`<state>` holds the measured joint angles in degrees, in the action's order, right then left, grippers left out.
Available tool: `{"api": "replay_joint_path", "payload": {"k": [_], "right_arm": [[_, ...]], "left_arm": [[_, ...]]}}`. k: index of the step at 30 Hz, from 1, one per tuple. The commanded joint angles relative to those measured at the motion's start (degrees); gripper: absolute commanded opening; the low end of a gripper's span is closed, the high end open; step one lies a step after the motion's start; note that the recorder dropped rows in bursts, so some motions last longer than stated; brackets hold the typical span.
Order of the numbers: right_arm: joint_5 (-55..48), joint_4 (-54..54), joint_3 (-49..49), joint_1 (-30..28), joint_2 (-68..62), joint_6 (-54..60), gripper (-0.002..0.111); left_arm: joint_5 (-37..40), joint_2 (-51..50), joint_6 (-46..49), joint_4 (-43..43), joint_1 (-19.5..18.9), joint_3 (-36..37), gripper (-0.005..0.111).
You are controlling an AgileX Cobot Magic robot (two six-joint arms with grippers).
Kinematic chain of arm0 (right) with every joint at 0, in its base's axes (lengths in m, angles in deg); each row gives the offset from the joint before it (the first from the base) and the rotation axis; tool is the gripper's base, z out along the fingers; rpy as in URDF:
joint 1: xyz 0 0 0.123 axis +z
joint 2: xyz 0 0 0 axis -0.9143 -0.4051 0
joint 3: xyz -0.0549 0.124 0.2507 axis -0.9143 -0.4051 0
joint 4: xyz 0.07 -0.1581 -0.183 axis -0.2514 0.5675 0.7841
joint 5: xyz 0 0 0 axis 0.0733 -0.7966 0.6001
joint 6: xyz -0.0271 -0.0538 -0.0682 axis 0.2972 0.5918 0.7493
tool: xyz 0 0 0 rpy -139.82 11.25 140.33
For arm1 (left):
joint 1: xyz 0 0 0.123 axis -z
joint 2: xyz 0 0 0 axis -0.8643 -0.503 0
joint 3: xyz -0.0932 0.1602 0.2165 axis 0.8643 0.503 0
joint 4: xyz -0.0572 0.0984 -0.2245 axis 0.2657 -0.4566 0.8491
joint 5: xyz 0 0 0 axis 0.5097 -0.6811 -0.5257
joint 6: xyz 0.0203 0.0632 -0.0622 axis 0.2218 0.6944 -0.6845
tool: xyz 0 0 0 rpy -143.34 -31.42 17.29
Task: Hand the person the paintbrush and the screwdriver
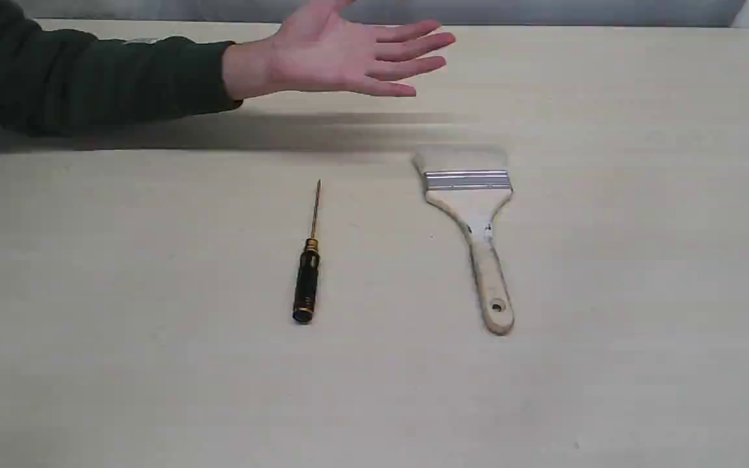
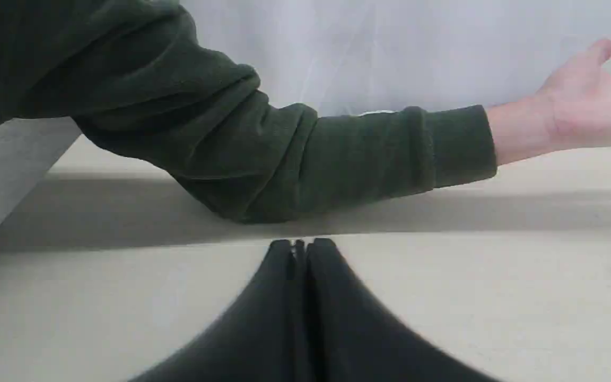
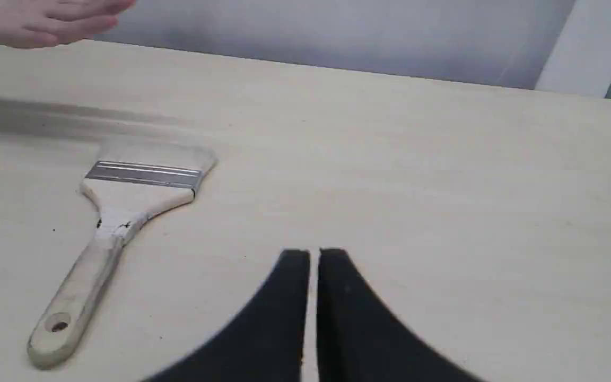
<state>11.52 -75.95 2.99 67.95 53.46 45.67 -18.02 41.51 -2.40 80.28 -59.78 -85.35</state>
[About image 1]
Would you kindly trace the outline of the dark green sleeved forearm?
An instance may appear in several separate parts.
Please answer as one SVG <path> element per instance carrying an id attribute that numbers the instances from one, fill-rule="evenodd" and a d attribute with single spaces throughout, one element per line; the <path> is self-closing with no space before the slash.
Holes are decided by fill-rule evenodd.
<path id="1" fill-rule="evenodd" d="M 68 136 L 238 109 L 223 78 L 227 47 L 184 36 L 129 42 L 47 31 L 15 2 L 0 1 L 0 126 Z"/>

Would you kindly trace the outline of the open bare human hand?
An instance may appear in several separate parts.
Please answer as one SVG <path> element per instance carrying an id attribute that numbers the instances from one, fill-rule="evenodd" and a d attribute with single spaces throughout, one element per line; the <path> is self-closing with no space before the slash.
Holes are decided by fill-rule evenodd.
<path id="1" fill-rule="evenodd" d="M 410 98 L 407 78 L 446 65 L 439 51 L 456 42 L 434 20 L 386 26 L 354 23 L 348 1 L 310 1 L 268 38 L 229 45 L 221 62 L 235 101 L 278 92 L 350 92 Z"/>

